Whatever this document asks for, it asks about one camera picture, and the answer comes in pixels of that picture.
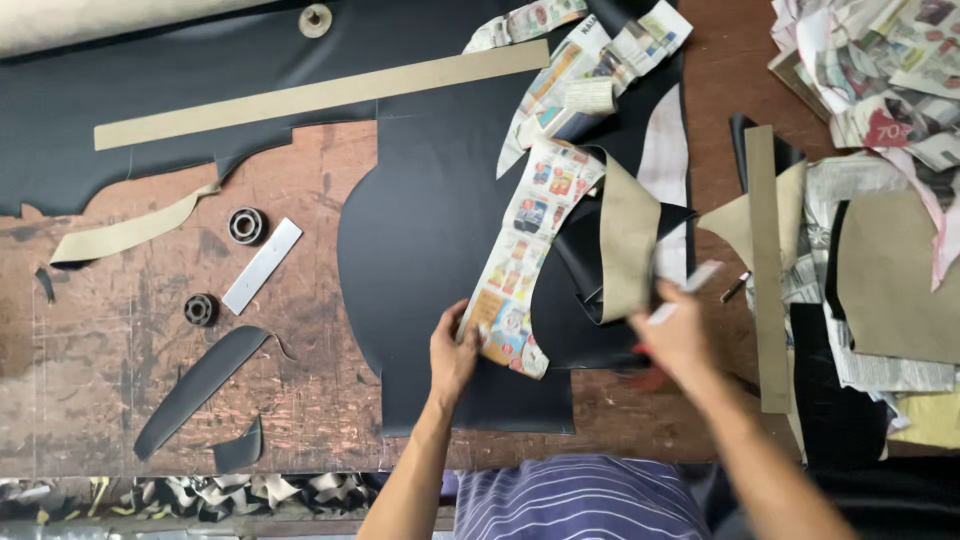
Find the wooden table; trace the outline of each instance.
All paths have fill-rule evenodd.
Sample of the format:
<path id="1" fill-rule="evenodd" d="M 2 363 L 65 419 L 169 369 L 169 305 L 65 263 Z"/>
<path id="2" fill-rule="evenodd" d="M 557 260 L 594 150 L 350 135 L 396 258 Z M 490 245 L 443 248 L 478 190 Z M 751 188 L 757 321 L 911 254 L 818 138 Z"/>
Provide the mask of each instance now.
<path id="1" fill-rule="evenodd" d="M 832 154 L 827 126 L 766 70 L 777 54 L 768 4 L 738 0 L 721 9 L 683 0 L 680 11 L 695 28 L 684 74 L 694 208 L 703 213 L 740 194 L 728 128 L 734 111 L 773 124 L 815 160 Z M 33 274 L 65 233 L 163 208 L 210 182 L 214 166 L 114 184 L 83 216 L 47 218 L 24 208 L 22 219 L 0 218 L 0 477 L 211 474 L 206 447 L 241 434 L 257 411 L 265 447 L 254 471 L 390 470 L 406 441 L 380 436 L 379 381 L 350 331 L 336 260 L 340 208 L 375 164 L 375 121 L 294 130 L 292 145 L 248 159 L 175 231 L 78 272 L 52 270 L 50 305 Z M 227 236 L 227 216 L 240 206 L 290 217 L 304 236 L 241 317 L 224 308 L 212 329 L 191 327 L 182 315 L 186 297 L 223 295 L 254 253 Z M 727 263 L 703 293 L 716 352 L 726 368 L 756 381 L 743 296 L 716 301 L 743 264 L 711 233 L 698 230 L 695 243 L 698 260 Z M 140 462 L 133 440 L 178 373 L 241 324 L 276 332 L 297 361 L 268 341 Z M 675 389 L 639 393 L 605 370 L 585 370 L 573 374 L 573 390 L 576 435 L 457 432 L 447 466 L 584 452 L 716 457 L 703 421 Z M 784 417 L 763 422 L 796 454 Z"/>

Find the striped shirt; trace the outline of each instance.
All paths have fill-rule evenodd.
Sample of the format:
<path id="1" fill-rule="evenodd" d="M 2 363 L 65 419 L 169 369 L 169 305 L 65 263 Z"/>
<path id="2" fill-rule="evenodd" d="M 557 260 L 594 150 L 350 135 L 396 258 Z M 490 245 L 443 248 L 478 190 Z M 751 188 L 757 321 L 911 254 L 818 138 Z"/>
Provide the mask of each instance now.
<path id="1" fill-rule="evenodd" d="M 558 455 L 459 481 L 458 540 L 710 538 L 677 471 L 657 461 Z"/>

